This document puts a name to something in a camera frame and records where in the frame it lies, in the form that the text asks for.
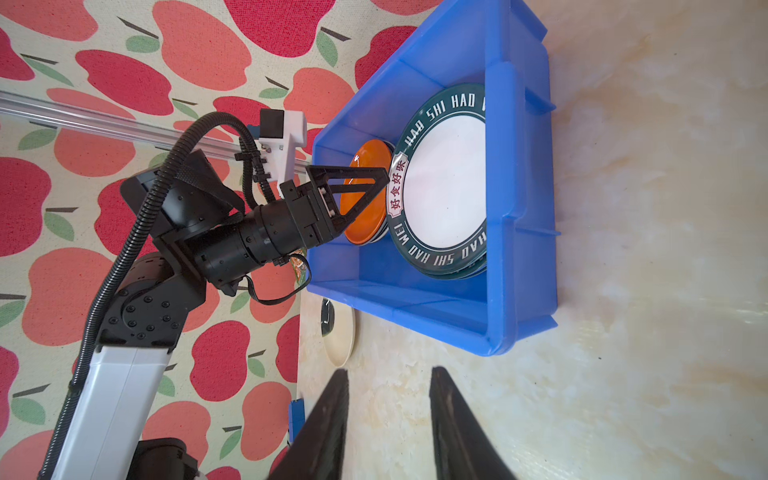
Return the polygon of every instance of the white marble surface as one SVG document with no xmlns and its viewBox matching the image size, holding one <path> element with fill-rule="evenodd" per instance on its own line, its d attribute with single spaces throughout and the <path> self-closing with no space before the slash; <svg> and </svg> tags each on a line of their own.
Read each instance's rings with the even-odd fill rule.
<svg viewBox="0 0 768 480">
<path fill-rule="evenodd" d="M 557 329 L 480 358 L 359 319 L 345 478 L 434 478 L 451 373 L 521 480 L 768 478 L 768 4 L 530 0 L 549 27 Z M 304 294 L 298 392 L 333 371 Z"/>
</svg>

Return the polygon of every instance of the blue object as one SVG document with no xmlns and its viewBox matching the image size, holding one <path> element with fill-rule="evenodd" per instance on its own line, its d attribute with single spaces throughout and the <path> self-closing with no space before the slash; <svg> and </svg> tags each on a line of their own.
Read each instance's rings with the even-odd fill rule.
<svg viewBox="0 0 768 480">
<path fill-rule="evenodd" d="M 288 442 L 293 443 L 304 421 L 304 399 L 293 400 L 288 404 Z"/>
<path fill-rule="evenodd" d="M 341 236 L 310 250 L 311 292 L 483 356 L 557 326 L 546 33 L 522 0 L 445 0 L 313 148 L 314 164 L 349 165 L 372 138 L 396 143 L 438 91 L 484 83 L 487 272 L 434 280 L 410 266 L 390 236 L 364 247 Z"/>
<path fill-rule="evenodd" d="M 250 134 L 253 135 L 253 138 L 256 138 L 258 140 L 259 137 L 261 137 L 261 127 L 258 127 L 258 126 L 254 127 L 253 125 L 248 125 L 247 128 Z"/>
</svg>

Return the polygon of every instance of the black cable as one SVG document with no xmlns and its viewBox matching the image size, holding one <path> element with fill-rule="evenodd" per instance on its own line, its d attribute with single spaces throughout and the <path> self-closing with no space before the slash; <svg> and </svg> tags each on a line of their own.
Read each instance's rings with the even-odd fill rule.
<svg viewBox="0 0 768 480">
<path fill-rule="evenodd" d="M 243 138 L 240 138 L 240 151 L 243 153 L 248 152 L 245 148 Z M 243 156 L 243 196 L 251 210 L 256 208 L 257 202 L 256 199 L 253 198 L 253 160 L 250 155 Z"/>
<path fill-rule="evenodd" d="M 244 146 L 243 145 L 243 138 L 241 138 L 240 139 L 240 149 L 241 150 L 243 150 L 243 146 Z M 248 189 L 248 191 L 251 191 L 250 184 L 246 187 L 246 174 L 245 174 L 246 162 L 251 164 L 251 167 L 253 168 L 252 170 L 250 170 L 252 172 L 251 175 L 250 175 L 250 178 L 253 178 L 253 174 L 256 175 L 256 178 L 258 179 L 258 182 L 259 182 L 259 187 L 261 187 L 261 193 L 264 196 L 264 200 L 266 200 L 266 202 L 268 204 L 271 204 L 272 202 L 277 201 L 277 199 L 275 198 L 275 194 L 272 192 L 272 187 L 270 187 L 270 182 L 267 181 L 267 179 L 266 179 L 266 173 L 264 172 L 264 165 L 261 163 L 261 155 L 259 155 L 258 157 L 254 158 L 255 163 L 252 163 L 250 160 L 251 159 L 247 159 L 247 161 L 243 161 L 243 195 L 246 196 L 246 201 L 248 201 L 248 196 L 246 194 L 246 188 Z"/>
<path fill-rule="evenodd" d="M 212 112 L 197 119 L 184 133 L 181 134 L 181 137 L 174 147 L 170 149 L 165 158 L 165 162 L 163 162 L 162 167 L 157 172 L 152 188 L 147 192 L 147 196 L 141 204 L 141 209 L 136 216 L 136 223 L 134 223 L 134 227 L 131 229 L 131 233 L 125 241 L 125 245 L 123 245 L 123 250 L 112 265 L 111 270 L 101 284 L 101 287 L 91 304 L 91 310 L 88 312 L 88 319 L 86 320 L 83 332 L 83 341 L 80 345 L 78 362 L 74 368 L 72 380 L 69 382 L 64 405 L 61 406 L 61 412 L 59 413 L 56 426 L 54 427 L 51 443 L 48 446 L 48 451 L 45 453 L 43 466 L 38 473 L 38 480 L 49 480 L 53 476 L 56 463 L 61 454 L 61 448 L 64 446 L 64 440 L 66 439 L 69 425 L 72 422 L 72 417 L 78 406 L 80 394 L 85 386 L 85 380 L 88 377 L 91 357 L 93 356 L 96 347 L 96 336 L 101 327 L 104 315 L 109 308 L 110 302 L 118 291 L 125 275 L 134 264 L 139 252 L 141 252 L 144 242 L 147 241 L 147 237 L 149 237 L 154 221 L 163 206 L 165 197 L 168 195 L 171 184 L 181 168 L 182 163 L 192 152 L 192 149 L 197 142 L 199 142 L 208 131 L 219 125 L 229 125 L 237 130 L 240 137 L 245 139 L 244 147 L 246 152 L 253 156 L 259 154 L 256 149 L 256 143 L 253 141 L 253 135 L 251 135 L 243 122 L 238 120 L 234 115 L 224 112 Z"/>
<path fill-rule="evenodd" d="M 304 280 L 304 283 L 299 285 L 293 292 L 289 293 L 288 295 L 281 296 L 280 298 L 276 298 L 273 300 L 262 300 L 256 295 L 256 287 L 253 285 L 253 280 L 251 280 L 250 276 L 245 276 L 245 280 L 248 282 L 248 294 L 250 297 L 254 300 L 256 300 L 258 303 L 261 303 L 262 305 L 278 305 L 282 302 L 285 302 L 290 297 L 296 295 L 298 292 L 304 290 L 307 285 L 310 284 L 312 281 L 312 270 L 310 269 L 310 263 L 306 261 L 306 258 L 304 258 L 304 255 L 300 253 L 291 253 L 289 258 L 297 258 L 304 263 L 304 266 L 306 267 L 306 280 Z"/>
</svg>

